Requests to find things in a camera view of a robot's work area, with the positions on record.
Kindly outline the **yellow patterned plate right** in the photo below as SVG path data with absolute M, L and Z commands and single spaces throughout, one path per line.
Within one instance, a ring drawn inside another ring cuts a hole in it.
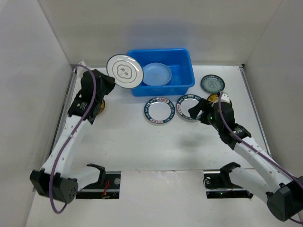
M 211 94 L 208 98 L 207 98 L 207 103 L 212 105 L 214 103 L 217 103 L 219 99 L 219 95 L 218 94 Z

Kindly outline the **blue plastic bin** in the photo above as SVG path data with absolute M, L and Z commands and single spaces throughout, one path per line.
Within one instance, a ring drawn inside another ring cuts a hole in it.
M 195 85 L 195 77 L 189 51 L 175 49 L 130 50 L 127 55 L 134 58 L 141 67 L 150 63 L 161 63 L 171 70 L 171 79 L 163 86 L 148 86 L 143 82 L 131 92 L 134 96 L 177 96 L 184 95 Z

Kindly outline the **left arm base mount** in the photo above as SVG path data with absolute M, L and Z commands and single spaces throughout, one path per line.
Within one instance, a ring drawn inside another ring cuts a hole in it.
M 78 189 L 76 199 L 92 200 L 92 199 L 119 199 L 121 172 L 106 171 L 103 166 L 96 164 L 87 164 L 92 170 L 98 170 L 98 180 L 86 185 L 82 189 Z

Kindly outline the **yellow patterned plate left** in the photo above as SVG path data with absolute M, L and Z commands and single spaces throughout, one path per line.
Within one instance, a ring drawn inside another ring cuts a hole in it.
M 105 106 L 106 106 L 106 102 L 105 102 L 105 100 L 102 100 L 100 111 L 98 112 L 98 114 L 101 114 L 104 111 Z

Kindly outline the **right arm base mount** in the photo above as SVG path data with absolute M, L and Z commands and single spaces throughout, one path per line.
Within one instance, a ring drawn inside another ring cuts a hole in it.
M 203 185 L 206 190 L 208 199 L 252 199 L 252 193 L 242 187 L 233 184 L 230 180 L 229 173 L 239 164 L 231 162 L 224 165 L 219 170 L 204 171 Z

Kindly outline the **white plate thin green rim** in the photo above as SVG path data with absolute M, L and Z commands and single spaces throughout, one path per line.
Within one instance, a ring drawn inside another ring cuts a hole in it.
M 124 54 L 112 56 L 107 61 L 107 74 L 115 79 L 115 83 L 127 89 L 138 87 L 144 77 L 140 64 L 132 57 Z

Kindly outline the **light blue plastic plate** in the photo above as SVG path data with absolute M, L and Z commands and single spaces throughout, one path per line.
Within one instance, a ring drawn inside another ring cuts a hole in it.
M 172 77 L 168 66 L 162 63 L 150 63 L 143 67 L 143 83 L 147 86 L 164 86 Z

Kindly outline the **celadon blue pattern plate right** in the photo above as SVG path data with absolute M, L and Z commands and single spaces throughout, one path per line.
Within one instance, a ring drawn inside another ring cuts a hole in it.
M 225 82 L 221 77 L 209 74 L 201 79 L 200 86 L 209 94 L 217 94 L 225 89 Z

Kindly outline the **green rim plate right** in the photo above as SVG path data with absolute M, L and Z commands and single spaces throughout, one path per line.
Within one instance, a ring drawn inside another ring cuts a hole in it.
M 192 118 L 188 110 L 196 106 L 202 98 L 193 94 L 186 94 L 181 96 L 176 103 L 176 109 L 179 116 L 187 122 L 197 122 L 201 117 L 203 111 L 199 111 L 199 115 L 196 118 Z

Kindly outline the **yellow patterned plate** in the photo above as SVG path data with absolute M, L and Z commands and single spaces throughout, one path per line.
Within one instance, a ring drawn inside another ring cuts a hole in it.
M 98 112 L 98 114 L 101 114 L 104 111 L 105 106 L 106 106 L 106 102 L 105 102 L 105 100 L 102 100 L 100 111 Z
M 207 103 L 212 105 L 214 103 L 217 103 L 219 99 L 219 95 L 218 94 L 211 94 L 208 98 L 207 98 Z

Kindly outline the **green rim plate left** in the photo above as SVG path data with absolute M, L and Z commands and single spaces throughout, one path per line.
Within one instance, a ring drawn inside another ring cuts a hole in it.
M 156 125 L 169 123 L 174 118 L 175 112 L 174 104 L 164 97 L 150 99 L 143 108 L 147 121 Z

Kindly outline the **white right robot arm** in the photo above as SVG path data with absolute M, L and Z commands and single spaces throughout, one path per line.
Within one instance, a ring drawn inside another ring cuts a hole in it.
M 212 103 L 201 99 L 188 112 L 192 118 L 213 126 L 222 142 L 260 175 L 252 175 L 240 164 L 231 162 L 221 167 L 216 177 L 210 178 L 209 189 L 239 186 L 264 201 L 280 221 L 292 220 L 303 210 L 303 178 L 291 175 L 258 146 L 251 134 L 235 122 L 229 101 Z

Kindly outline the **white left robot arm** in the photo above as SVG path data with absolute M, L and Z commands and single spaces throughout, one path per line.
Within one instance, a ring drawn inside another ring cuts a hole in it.
M 97 69 L 86 70 L 80 80 L 81 89 L 72 102 L 65 126 L 49 158 L 40 170 L 33 170 L 30 181 L 41 196 L 65 204 L 90 184 L 101 187 L 107 176 L 103 166 L 87 164 L 79 173 L 71 174 L 76 151 L 101 110 L 104 96 L 115 87 L 115 80 Z

